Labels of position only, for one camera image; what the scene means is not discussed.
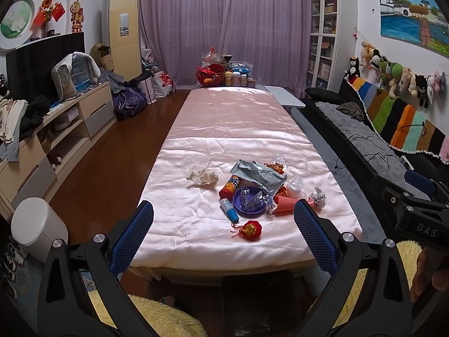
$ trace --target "pink satin bedsheet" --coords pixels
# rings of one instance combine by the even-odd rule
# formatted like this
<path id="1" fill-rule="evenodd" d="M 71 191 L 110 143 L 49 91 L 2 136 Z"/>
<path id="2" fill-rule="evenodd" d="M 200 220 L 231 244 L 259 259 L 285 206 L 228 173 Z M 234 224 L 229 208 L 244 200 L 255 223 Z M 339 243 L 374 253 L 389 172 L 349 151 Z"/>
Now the pink satin bedsheet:
<path id="1" fill-rule="evenodd" d="M 313 145 L 267 92 L 247 88 L 191 91 L 156 159 L 141 200 L 154 207 L 154 222 L 132 267 L 181 270 L 251 270 L 313 258 L 293 215 L 262 215 L 256 242 L 232 238 L 218 192 L 240 158 L 259 163 L 286 158 L 289 178 L 301 175 L 303 190 L 315 186 L 327 200 L 318 213 L 340 232 L 360 238 L 361 227 L 327 165 Z M 186 180 L 194 166 L 216 171 L 215 187 Z M 246 222 L 240 217 L 240 224 Z"/>

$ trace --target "purple bag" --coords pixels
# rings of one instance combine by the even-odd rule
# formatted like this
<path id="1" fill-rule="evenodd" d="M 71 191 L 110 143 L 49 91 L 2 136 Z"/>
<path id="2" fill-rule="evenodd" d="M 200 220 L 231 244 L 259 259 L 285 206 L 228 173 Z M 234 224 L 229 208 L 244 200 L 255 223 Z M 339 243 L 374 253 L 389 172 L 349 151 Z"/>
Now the purple bag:
<path id="1" fill-rule="evenodd" d="M 145 94 L 134 87 L 127 87 L 126 90 L 112 96 L 112 102 L 118 119 L 132 118 L 146 107 Z"/>

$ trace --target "human hand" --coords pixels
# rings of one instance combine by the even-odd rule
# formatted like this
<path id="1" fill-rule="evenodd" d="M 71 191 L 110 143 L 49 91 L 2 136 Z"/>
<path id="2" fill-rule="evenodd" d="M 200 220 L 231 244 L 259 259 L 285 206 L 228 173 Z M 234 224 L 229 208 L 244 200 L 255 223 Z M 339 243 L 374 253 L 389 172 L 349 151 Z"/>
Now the human hand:
<path id="1" fill-rule="evenodd" d="M 427 268 L 427 250 L 423 249 L 416 260 L 416 274 L 410 288 L 410 299 L 412 303 L 416 302 L 419 296 L 424 292 L 425 280 L 423 272 Z M 432 275 L 432 286 L 437 290 L 446 290 L 449 285 L 449 270 L 438 270 Z"/>

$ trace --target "red pompom ornament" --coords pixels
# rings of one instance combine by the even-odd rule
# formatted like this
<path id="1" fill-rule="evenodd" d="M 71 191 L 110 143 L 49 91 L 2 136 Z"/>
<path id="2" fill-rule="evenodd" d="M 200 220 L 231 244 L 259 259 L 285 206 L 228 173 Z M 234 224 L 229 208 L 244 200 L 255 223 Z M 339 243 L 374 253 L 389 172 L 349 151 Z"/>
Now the red pompom ornament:
<path id="1" fill-rule="evenodd" d="M 236 233 L 233 237 L 239 236 L 249 241 L 255 241 L 262 234 L 262 226 L 256 220 L 250 220 L 249 222 L 246 222 L 244 226 L 232 224 L 232 227 L 235 231 L 231 231 L 231 233 Z"/>

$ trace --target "red and white bag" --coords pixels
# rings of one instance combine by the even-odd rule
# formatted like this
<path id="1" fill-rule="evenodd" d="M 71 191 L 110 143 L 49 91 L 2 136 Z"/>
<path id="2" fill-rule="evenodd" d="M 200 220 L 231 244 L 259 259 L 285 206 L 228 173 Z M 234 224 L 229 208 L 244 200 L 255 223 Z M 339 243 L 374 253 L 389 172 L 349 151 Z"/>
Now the red and white bag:
<path id="1" fill-rule="evenodd" d="M 154 104 L 156 102 L 156 94 L 154 93 L 154 84 L 151 77 L 140 82 L 139 89 L 145 94 L 147 104 Z"/>
<path id="2" fill-rule="evenodd" d="M 159 71 L 154 74 L 153 83 L 156 98 L 167 96 L 173 88 L 173 80 L 164 71 Z"/>

